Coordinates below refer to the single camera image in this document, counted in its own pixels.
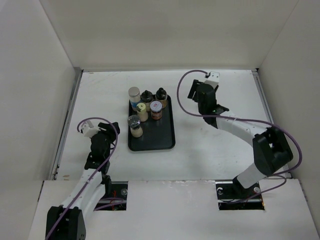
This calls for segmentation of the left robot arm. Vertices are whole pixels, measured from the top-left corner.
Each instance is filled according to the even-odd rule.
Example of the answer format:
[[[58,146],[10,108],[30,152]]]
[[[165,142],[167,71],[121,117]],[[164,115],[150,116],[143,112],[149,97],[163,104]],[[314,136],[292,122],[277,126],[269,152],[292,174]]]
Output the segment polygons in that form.
[[[84,240],[87,235],[86,222],[99,200],[112,195],[107,173],[110,157],[118,143],[120,127],[118,122],[109,122],[101,117],[100,123],[94,126],[92,120],[91,117],[86,118],[77,126],[79,133],[90,138],[90,152],[73,191],[59,206],[52,206],[47,212],[47,240]]]

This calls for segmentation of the black cap spice bottle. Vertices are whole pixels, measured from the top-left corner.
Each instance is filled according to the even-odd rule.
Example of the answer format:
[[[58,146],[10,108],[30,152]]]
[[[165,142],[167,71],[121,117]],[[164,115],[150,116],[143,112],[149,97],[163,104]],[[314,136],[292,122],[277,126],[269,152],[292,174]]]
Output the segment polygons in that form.
[[[146,106],[146,111],[149,112],[151,110],[150,105],[154,100],[152,92],[145,90],[144,92],[141,93],[140,97],[141,97],[141,101]]]

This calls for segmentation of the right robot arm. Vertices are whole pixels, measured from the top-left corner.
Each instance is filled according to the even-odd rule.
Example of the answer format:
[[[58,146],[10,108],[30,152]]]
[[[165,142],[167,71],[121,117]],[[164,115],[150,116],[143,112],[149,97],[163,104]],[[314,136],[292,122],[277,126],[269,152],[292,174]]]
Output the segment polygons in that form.
[[[188,98],[197,103],[204,121],[216,129],[226,131],[248,143],[253,149],[253,163],[232,180],[232,192],[245,197],[260,180],[270,177],[293,159],[284,133],[274,126],[263,127],[239,121],[232,112],[217,103],[216,90],[206,80],[194,80]]]

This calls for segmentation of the black knob spice bottle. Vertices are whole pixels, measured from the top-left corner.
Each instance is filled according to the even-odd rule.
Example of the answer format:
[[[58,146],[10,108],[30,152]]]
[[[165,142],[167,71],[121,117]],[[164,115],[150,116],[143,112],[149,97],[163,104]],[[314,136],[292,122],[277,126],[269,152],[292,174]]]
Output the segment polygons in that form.
[[[160,87],[155,93],[155,99],[161,103],[162,109],[167,106],[168,94],[163,87]]]

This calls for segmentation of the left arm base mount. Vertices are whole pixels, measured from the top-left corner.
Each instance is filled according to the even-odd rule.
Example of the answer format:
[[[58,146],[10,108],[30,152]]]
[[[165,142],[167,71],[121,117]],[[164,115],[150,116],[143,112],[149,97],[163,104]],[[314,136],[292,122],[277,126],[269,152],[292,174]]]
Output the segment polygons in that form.
[[[128,182],[111,181],[106,186],[104,196],[97,203],[95,210],[125,211],[127,209]]]

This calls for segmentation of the yellow cap spice bottle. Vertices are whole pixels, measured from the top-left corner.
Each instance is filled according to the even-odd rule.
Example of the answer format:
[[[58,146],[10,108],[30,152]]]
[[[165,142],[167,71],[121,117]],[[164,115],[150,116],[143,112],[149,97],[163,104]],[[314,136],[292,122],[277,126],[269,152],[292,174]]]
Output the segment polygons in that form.
[[[139,116],[141,122],[146,122],[148,120],[149,115],[146,105],[143,102],[137,104],[136,113]]]

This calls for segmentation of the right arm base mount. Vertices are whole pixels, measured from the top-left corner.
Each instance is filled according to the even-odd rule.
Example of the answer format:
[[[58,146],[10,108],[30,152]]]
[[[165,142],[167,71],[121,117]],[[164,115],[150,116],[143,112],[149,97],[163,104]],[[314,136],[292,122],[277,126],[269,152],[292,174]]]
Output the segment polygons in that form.
[[[218,208],[220,211],[265,210],[260,184],[257,182],[242,192],[237,192],[232,181],[215,182]]]

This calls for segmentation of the clear dome cap shaker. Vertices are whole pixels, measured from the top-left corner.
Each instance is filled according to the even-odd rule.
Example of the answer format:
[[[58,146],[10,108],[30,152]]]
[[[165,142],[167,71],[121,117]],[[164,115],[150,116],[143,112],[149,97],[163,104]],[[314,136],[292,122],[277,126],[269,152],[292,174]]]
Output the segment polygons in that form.
[[[130,128],[131,135],[134,138],[139,138],[143,135],[143,129],[141,127],[141,119],[138,115],[131,115],[127,119],[128,126]]]

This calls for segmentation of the red label white lid jar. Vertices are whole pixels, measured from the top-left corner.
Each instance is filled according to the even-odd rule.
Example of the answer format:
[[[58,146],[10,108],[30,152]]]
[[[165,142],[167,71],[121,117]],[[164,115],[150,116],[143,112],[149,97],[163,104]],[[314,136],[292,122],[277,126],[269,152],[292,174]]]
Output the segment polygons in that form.
[[[162,103],[160,101],[153,101],[150,104],[151,117],[154,120],[159,120],[162,118]]]

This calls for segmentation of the blue label bead jar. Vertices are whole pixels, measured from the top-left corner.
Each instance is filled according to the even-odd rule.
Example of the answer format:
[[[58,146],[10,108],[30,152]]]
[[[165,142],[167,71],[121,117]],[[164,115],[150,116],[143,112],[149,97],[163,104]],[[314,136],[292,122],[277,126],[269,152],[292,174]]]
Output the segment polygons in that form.
[[[128,90],[129,101],[134,111],[137,111],[137,105],[141,102],[141,94],[138,87],[133,86]]]

